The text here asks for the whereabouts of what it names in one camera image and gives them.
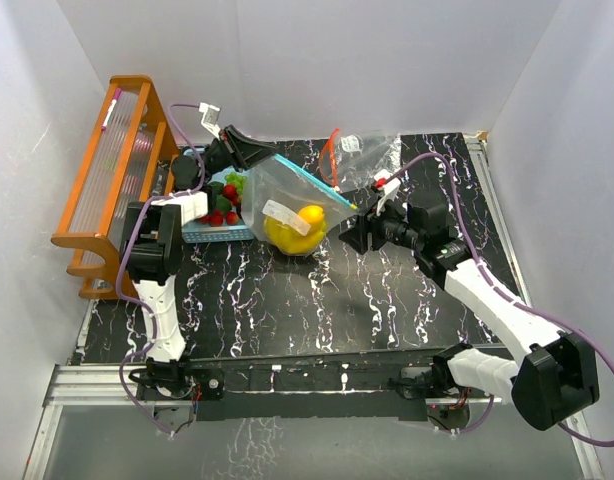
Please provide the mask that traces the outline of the blue zip clear bag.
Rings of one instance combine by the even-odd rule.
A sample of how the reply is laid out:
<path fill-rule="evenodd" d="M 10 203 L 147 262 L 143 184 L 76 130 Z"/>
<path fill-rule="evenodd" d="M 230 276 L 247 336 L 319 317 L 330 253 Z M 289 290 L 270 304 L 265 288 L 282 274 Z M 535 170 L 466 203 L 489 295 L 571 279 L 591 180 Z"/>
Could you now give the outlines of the blue zip clear bag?
<path fill-rule="evenodd" d="M 241 200 L 244 223 L 258 240 L 269 244 L 264 232 L 263 209 L 272 202 L 294 212 L 307 205 L 321 206 L 327 223 L 326 234 L 354 216 L 357 210 L 354 204 L 333 188 L 279 154 L 249 170 Z"/>

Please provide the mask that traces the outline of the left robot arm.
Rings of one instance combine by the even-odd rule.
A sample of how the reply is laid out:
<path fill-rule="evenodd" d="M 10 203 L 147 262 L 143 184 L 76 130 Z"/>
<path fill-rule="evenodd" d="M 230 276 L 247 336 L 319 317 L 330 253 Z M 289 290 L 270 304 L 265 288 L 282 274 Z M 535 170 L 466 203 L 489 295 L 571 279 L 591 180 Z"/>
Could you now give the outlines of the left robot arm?
<path fill-rule="evenodd" d="M 183 257 L 182 228 L 212 212 L 218 191 L 209 181 L 228 168 L 250 170 L 274 153 L 273 144 L 227 126 L 203 151 L 193 149 L 191 155 L 180 154 L 172 161 L 172 193 L 127 206 L 117 294 L 142 309 L 148 337 L 145 355 L 150 361 L 177 362 L 185 350 L 175 300 L 175 278 Z"/>

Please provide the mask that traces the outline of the light blue plastic basket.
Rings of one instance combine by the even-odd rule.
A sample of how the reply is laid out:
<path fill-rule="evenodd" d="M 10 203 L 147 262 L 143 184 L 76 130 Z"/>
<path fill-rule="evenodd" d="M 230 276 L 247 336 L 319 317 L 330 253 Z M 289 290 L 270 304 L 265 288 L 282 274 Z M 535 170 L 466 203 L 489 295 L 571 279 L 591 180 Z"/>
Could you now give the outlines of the light blue plastic basket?
<path fill-rule="evenodd" d="M 193 151 L 190 147 L 181 147 L 181 152 L 183 155 L 194 158 Z M 211 181 L 226 183 L 226 177 L 230 174 L 238 174 L 247 178 L 249 172 L 237 172 L 233 167 L 229 167 L 217 174 L 212 174 Z M 202 223 L 194 220 L 182 227 L 182 236 L 185 242 L 192 244 L 249 241 L 254 239 L 254 234 L 247 228 L 242 220 L 239 220 L 236 225 L 223 223 L 220 227 L 213 227 L 209 223 Z"/>

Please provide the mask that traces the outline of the green fake grapes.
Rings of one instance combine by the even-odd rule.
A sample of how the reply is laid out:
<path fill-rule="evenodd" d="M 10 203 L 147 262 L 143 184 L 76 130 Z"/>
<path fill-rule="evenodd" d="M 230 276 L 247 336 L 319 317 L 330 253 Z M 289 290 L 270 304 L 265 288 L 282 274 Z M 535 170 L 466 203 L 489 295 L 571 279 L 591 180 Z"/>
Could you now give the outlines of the green fake grapes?
<path fill-rule="evenodd" d="M 225 176 L 225 183 L 235 188 L 238 195 L 241 195 L 246 183 L 247 177 L 237 172 L 228 173 Z"/>

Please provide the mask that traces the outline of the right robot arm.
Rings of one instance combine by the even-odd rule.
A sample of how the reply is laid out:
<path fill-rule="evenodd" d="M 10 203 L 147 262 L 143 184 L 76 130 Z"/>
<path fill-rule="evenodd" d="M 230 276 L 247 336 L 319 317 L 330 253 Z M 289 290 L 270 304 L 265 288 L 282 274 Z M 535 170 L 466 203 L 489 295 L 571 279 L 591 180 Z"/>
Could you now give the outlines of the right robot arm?
<path fill-rule="evenodd" d="M 356 216 L 339 238 L 359 254 L 387 243 L 410 249 L 419 270 L 482 320 L 511 355 L 504 359 L 459 343 L 434 355 L 429 372 L 403 372 L 398 383 L 403 393 L 427 388 L 453 397 L 475 388 L 512 403 L 540 431 L 599 400 L 591 345 L 526 311 L 452 232 L 447 207 L 401 210 L 388 201 Z"/>

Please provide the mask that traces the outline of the red fake strawberries bunch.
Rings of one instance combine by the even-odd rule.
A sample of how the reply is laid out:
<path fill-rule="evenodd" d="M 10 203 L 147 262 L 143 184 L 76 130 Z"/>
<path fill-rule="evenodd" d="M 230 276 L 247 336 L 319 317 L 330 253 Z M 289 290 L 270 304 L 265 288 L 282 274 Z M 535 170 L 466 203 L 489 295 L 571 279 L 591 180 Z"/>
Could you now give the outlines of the red fake strawberries bunch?
<path fill-rule="evenodd" d="M 233 183 L 210 182 L 205 191 L 208 194 L 208 213 L 197 222 L 212 228 L 235 226 L 241 221 L 242 187 Z"/>

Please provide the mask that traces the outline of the red zip clear bag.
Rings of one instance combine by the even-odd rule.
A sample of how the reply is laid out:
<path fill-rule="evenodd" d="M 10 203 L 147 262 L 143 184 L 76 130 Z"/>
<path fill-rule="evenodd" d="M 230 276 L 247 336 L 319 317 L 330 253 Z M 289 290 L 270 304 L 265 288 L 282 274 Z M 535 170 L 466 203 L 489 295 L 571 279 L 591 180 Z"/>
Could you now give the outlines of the red zip clear bag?
<path fill-rule="evenodd" d="M 344 193 L 388 178 L 401 167 L 401 135 L 349 133 L 336 128 L 318 158 L 321 178 Z"/>

